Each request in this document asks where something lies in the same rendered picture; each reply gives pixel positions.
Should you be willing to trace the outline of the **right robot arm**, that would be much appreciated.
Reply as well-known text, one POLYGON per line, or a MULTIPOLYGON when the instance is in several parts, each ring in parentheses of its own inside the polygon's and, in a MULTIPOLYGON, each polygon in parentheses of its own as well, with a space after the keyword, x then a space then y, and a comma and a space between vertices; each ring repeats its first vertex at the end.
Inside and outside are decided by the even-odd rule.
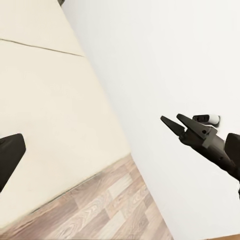
MULTIPOLYGON (((194 115, 191 119, 179 113, 176 118, 184 126, 165 116, 162 116, 160 120, 178 136, 181 143, 190 146, 240 181, 240 173, 224 151, 225 143, 223 139, 218 136, 221 127, 221 115, 194 115)), ((237 191, 240 195, 240 189, 237 191)))

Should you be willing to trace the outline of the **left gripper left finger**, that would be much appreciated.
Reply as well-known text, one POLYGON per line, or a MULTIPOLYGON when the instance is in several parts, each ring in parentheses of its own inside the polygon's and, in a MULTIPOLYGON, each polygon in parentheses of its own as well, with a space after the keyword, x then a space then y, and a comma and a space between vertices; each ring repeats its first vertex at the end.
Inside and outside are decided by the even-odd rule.
POLYGON ((26 152, 21 133, 0 138, 0 193, 26 152))

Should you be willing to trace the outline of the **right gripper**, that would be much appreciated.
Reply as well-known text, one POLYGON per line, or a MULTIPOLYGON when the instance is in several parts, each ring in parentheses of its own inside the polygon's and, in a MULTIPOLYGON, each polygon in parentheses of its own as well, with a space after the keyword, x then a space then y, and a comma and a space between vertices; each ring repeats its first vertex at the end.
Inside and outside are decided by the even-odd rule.
POLYGON ((184 126, 165 116, 162 116, 160 120, 178 136, 181 143, 190 146, 211 162, 215 163, 223 158, 225 143, 218 136, 215 128, 203 125, 181 113, 176 118, 184 126))

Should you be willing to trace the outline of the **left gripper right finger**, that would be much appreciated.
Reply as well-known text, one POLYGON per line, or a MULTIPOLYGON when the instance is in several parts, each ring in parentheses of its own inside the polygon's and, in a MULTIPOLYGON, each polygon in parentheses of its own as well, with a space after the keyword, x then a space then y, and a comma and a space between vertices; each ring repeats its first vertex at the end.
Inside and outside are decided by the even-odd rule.
POLYGON ((240 173, 240 135, 230 132, 227 135, 223 150, 240 173))

